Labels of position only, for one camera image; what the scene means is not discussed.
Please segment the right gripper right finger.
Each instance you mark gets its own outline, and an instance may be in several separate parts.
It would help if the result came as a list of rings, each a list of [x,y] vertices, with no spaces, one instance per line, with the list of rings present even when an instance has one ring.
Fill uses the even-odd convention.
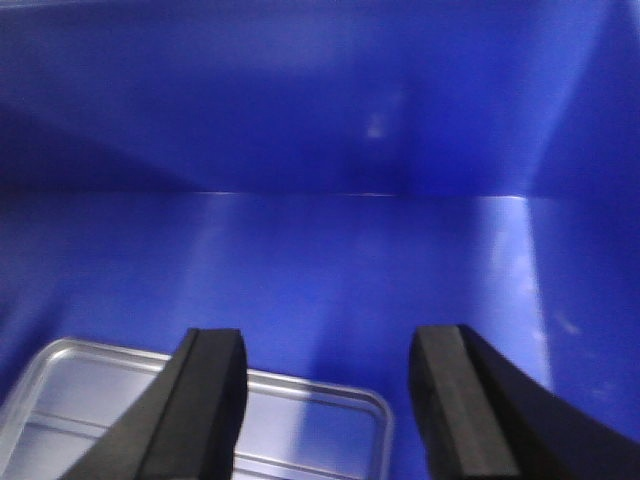
[[[415,422],[434,479],[636,479],[639,445],[542,387],[465,325],[418,327]]]

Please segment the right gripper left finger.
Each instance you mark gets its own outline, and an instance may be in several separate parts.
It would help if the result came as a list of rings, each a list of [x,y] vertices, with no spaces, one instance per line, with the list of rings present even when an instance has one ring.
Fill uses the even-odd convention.
[[[229,479],[248,398],[237,329],[190,329],[65,479]]]

